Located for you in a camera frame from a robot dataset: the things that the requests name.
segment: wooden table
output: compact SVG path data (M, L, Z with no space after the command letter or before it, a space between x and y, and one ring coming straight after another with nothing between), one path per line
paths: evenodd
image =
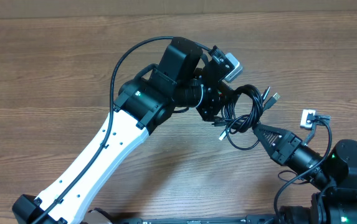
M131 46L159 35L232 52L245 65L234 88L271 86L282 96L263 123L304 138L302 109L315 108L332 116L333 144L357 140L357 11L0 20L0 223L15 223L18 196L37 195L90 142L108 113L110 70ZM130 55L117 89L158 63L167 45ZM242 96L237 112L249 108ZM261 145L243 152L218 141L221 131L196 110L174 115L127 157L90 208L143 218L272 213L284 167ZM255 136L234 141L245 146ZM326 145L318 128L310 147L323 153ZM309 207L314 192L290 186L279 205Z

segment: wooden surface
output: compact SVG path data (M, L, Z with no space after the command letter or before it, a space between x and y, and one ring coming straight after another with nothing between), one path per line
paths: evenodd
M263 123L304 138L302 109L316 108L332 116L333 144L357 140L357 12L0 20L0 223L15 223L11 206L18 196L37 195L90 142L108 113L108 71L131 46L159 35L232 52L245 65L233 87L272 86L282 96ZM167 44L129 56L117 89L158 63ZM243 96L237 111L249 108ZM90 208L143 218L273 212L283 167L261 145L243 152L218 141L221 131L195 110L174 115L127 157ZM234 140L244 146L255 136ZM323 153L326 144L320 128L310 147ZM291 186L279 205L310 206L316 191Z
M0 19L357 10L357 0L0 0Z

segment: usb connector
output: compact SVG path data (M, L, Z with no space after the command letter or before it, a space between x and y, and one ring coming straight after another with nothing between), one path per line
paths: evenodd
M264 111L270 109L280 98L280 95L278 93L274 94L271 96L267 102L264 104Z

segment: wall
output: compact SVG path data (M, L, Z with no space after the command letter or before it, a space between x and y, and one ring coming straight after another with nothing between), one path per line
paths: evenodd
M357 0L0 0L0 19L357 10Z

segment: white arm segment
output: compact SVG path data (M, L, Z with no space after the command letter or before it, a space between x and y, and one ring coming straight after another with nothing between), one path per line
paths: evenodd
M67 193L63 202L49 212L54 220L58 221L62 217L68 224L80 223L93 198L111 174L124 158L149 136L148 130L137 128L135 125L138 121L125 111L114 112L113 116L112 132L106 144L109 146L102 150L88 171ZM37 196L42 200L41 209L47 209L88 164L105 137L108 122L109 115L98 134L72 165Z

